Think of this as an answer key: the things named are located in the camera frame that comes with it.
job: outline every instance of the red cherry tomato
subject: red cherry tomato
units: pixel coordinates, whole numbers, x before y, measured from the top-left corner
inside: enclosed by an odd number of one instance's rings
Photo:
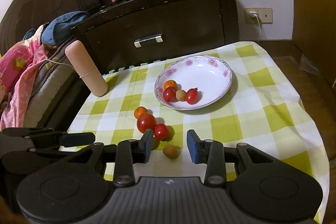
[[[163,99],[166,102],[170,102],[174,99],[176,99],[176,95],[175,95],[175,90],[173,88],[167,88],[164,92],[163,92]]]
[[[158,141],[162,141],[169,137],[168,128],[164,123],[159,123],[156,125],[156,127],[154,128],[154,137]]]
[[[142,134],[148,128],[154,130],[154,128],[156,126],[155,117],[152,114],[144,113],[144,114],[140,115],[140,117],[138,118],[138,120],[136,122],[136,126]]]
[[[191,105],[196,103],[198,100],[197,88],[188,90],[187,94],[185,95],[185,100],[187,101],[188,104]]]

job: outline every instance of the pink blanket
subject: pink blanket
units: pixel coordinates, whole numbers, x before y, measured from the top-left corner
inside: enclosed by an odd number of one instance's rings
[[[41,45],[43,29],[44,25],[40,26],[31,38],[15,44],[0,59],[0,102],[15,84],[12,98],[1,115],[0,131],[23,126],[37,69],[47,58],[47,49]]]

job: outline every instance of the brown fruit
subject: brown fruit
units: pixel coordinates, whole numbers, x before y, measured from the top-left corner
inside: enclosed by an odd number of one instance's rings
[[[138,119],[144,113],[147,113],[147,109],[143,106],[140,106],[136,110],[134,110],[134,117]]]
[[[155,150],[159,147],[160,145],[160,141],[158,141],[156,138],[153,138],[153,146],[152,146],[152,150]]]
[[[181,150],[178,146],[172,145],[172,144],[168,144],[166,145],[162,152],[164,153],[164,155],[170,159],[177,159],[180,154],[181,154]]]
[[[184,90],[178,90],[176,91],[176,99],[179,100],[179,101],[184,101],[185,100],[185,95],[186,95],[186,92]]]

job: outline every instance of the dark wooden nightstand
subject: dark wooden nightstand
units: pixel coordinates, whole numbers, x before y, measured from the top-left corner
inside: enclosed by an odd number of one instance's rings
[[[124,0],[73,28],[101,73],[237,42],[236,0]]]

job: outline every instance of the drawer handle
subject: drawer handle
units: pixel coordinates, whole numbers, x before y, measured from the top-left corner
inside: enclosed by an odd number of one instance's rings
[[[162,34],[157,34],[157,35],[152,35],[150,37],[144,37],[144,38],[135,40],[134,46],[139,48],[139,47],[150,45],[150,44],[160,43],[162,41],[163,41]]]

